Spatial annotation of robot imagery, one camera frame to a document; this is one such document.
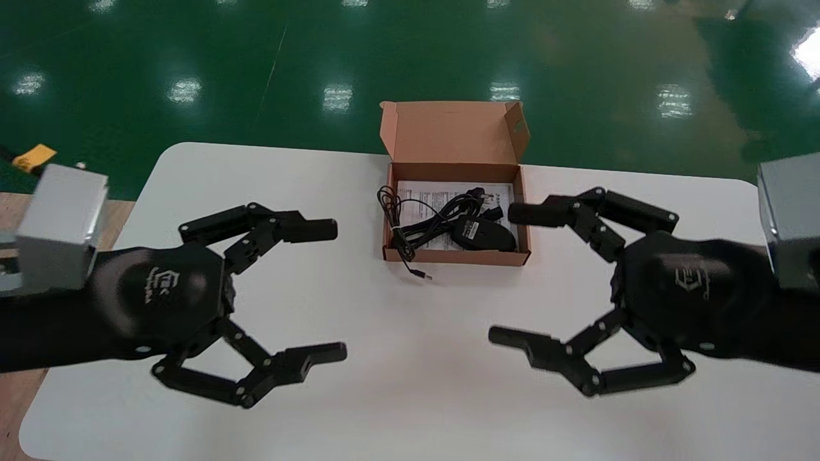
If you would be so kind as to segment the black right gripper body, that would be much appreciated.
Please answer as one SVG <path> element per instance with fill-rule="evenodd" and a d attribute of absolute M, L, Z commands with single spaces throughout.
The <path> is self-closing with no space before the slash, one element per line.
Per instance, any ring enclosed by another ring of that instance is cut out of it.
<path fill-rule="evenodd" d="M 647 350 L 738 359 L 779 286 L 761 246 L 658 231 L 624 249 L 611 289 L 624 329 Z"/>

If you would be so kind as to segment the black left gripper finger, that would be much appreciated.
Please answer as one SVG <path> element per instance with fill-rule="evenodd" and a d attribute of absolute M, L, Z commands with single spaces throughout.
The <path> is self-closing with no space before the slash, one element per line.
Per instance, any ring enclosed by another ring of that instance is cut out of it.
<path fill-rule="evenodd" d="M 185 222 L 178 228 L 182 242 L 204 246 L 238 237 L 224 251 L 225 270 L 238 275 L 280 242 L 289 244 L 334 240 L 338 224 L 332 218 L 308 220 L 299 211 L 275 212 L 257 202 Z"/>
<path fill-rule="evenodd" d="M 185 360 L 201 353 L 217 339 L 225 341 L 252 366 L 247 376 L 230 380 L 184 366 Z M 343 342 L 285 348 L 269 354 L 234 321 L 220 318 L 188 343 L 164 356 L 152 367 L 151 373 L 170 390 L 226 405 L 252 408 L 278 386 L 302 384 L 311 367 L 342 362 L 346 358 L 347 345 Z"/>

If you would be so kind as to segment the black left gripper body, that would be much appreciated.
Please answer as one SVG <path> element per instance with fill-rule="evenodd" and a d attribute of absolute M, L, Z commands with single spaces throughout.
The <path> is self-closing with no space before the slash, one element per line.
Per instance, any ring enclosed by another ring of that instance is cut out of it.
<path fill-rule="evenodd" d="M 210 248 L 100 253 L 88 278 L 92 313 L 114 358 L 169 353 L 223 317 L 225 262 Z"/>

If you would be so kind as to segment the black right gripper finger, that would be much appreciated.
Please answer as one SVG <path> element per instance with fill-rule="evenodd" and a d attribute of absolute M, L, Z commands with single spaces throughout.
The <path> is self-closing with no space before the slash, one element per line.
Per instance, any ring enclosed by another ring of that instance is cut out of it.
<path fill-rule="evenodd" d="M 659 361 L 653 364 L 600 371 L 587 361 L 587 354 L 597 346 L 620 330 L 635 325 L 633 315 L 624 307 L 615 307 L 566 343 L 549 335 L 502 326 L 490 327 L 488 339 L 498 346 L 518 348 L 531 368 L 564 376 L 588 398 L 676 385 L 695 372 L 693 362 L 676 344 L 656 339 L 650 339 L 659 356 Z"/>
<path fill-rule="evenodd" d="M 626 240 L 605 220 L 644 234 L 673 233 L 679 221 L 676 213 L 603 187 L 576 196 L 549 195 L 540 204 L 513 202 L 507 215 L 512 224 L 524 227 L 569 227 L 607 263 L 621 257 Z"/>

